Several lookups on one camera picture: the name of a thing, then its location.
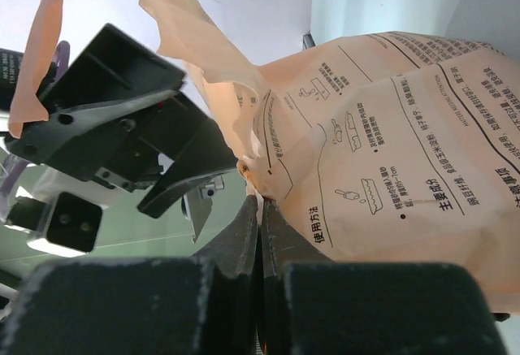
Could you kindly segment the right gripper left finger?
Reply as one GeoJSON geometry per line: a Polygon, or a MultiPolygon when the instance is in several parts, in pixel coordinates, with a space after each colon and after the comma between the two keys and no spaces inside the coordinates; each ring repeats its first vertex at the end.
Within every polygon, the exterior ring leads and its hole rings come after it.
{"type": "Polygon", "coordinates": [[[23,282],[4,354],[252,354],[257,210],[188,258],[54,259],[23,282]]]}

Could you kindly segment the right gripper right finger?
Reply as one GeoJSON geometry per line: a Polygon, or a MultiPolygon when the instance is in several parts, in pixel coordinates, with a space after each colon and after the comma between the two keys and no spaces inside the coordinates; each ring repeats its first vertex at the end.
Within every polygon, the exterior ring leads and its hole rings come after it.
{"type": "Polygon", "coordinates": [[[267,354],[503,354],[473,277],[448,263],[339,263],[273,201],[259,230],[267,354]]]}

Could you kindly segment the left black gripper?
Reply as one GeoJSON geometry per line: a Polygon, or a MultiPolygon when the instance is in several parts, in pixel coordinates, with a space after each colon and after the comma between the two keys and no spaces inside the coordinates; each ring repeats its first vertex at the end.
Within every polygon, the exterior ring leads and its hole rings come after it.
{"type": "MultiPolygon", "coordinates": [[[[184,72],[116,28],[105,26],[63,76],[38,95],[58,108],[127,100],[182,87],[184,72]]],[[[152,189],[137,209],[161,217],[183,195],[234,170],[236,156],[218,124],[187,98],[100,121],[93,110],[65,110],[29,123],[8,150],[81,181],[128,192],[152,189]]]]}

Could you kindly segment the orange cat litter bag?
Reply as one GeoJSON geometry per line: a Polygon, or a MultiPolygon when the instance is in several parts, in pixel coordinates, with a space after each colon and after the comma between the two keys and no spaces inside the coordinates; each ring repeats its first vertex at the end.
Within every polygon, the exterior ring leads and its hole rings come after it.
{"type": "Polygon", "coordinates": [[[519,311],[519,64],[475,41],[341,37],[253,65],[198,0],[140,0],[248,185],[336,261],[450,262],[519,311]]]}

